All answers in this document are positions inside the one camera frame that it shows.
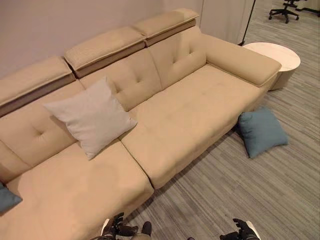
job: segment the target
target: round side table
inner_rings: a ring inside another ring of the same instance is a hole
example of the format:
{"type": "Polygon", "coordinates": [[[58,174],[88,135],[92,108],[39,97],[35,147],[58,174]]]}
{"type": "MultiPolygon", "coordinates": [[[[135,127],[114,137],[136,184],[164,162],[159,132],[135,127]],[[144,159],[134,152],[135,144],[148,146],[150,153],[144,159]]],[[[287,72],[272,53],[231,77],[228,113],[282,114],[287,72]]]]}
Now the round side table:
{"type": "Polygon", "coordinates": [[[289,78],[299,67],[300,57],[291,49],[269,42],[254,42],[243,46],[261,55],[265,55],[281,63],[282,67],[270,90],[283,88],[287,85],[289,78]]]}

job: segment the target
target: pillow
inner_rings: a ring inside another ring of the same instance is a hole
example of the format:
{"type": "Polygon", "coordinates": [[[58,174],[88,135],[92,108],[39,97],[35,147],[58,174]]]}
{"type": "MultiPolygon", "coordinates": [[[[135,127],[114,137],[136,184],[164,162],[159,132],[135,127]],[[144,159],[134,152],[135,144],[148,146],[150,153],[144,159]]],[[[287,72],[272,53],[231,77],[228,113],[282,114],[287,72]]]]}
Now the pillow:
{"type": "Polygon", "coordinates": [[[137,124],[112,95],[105,77],[71,98],[44,106],[65,123],[89,159],[137,124]]]}
{"type": "Polygon", "coordinates": [[[8,188],[0,182],[0,213],[3,213],[10,208],[20,203],[22,199],[9,191],[8,188]]]}
{"type": "Polygon", "coordinates": [[[250,158],[274,146],[288,144],[285,131],[267,107],[243,112],[238,119],[238,126],[250,158]]]}

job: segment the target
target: headrest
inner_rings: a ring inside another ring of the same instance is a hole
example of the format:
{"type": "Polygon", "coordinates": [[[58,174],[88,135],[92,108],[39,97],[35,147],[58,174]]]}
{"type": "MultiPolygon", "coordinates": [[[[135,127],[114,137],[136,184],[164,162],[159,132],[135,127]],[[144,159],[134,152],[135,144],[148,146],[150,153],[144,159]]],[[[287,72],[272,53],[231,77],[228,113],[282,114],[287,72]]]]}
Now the headrest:
{"type": "Polygon", "coordinates": [[[131,27],[98,35],[65,52],[64,58],[78,78],[102,69],[145,47],[144,37],[131,27]]]}
{"type": "Polygon", "coordinates": [[[75,80],[71,69],[59,56],[7,75],[0,79],[0,117],[75,80]]]}
{"type": "Polygon", "coordinates": [[[132,27],[146,37],[147,46],[196,25],[199,15],[186,8],[179,8],[155,17],[140,21],[132,27]]]}

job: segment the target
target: beige sofa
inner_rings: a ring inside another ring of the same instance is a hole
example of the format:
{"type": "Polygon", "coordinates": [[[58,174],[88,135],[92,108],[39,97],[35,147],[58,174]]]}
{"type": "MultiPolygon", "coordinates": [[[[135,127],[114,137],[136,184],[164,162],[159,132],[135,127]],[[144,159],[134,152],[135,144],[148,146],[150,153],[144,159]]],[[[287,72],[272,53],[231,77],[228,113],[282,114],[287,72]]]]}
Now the beige sofa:
{"type": "Polygon", "coordinates": [[[106,217],[140,206],[259,104],[281,65],[202,34],[197,16],[168,12],[0,80],[0,180],[23,198],[0,217],[0,239],[88,239],[106,217]],[[43,103],[103,76],[138,124],[88,161],[43,103]]]}

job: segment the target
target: striped carpet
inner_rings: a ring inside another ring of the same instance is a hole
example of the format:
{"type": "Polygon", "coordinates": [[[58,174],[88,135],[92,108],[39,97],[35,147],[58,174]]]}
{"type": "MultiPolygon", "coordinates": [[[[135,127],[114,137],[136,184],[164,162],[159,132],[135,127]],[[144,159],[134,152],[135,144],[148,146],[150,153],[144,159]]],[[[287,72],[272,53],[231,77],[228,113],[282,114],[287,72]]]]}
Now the striped carpet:
{"type": "Polygon", "coordinates": [[[320,239],[320,18],[301,12],[285,24],[283,16],[268,20],[269,10],[257,0],[246,44],[280,44],[301,58],[288,86],[264,99],[289,145],[252,160],[230,131],[127,218],[151,221],[152,240],[217,240],[237,229],[232,218],[253,222],[263,240],[320,239]]]}

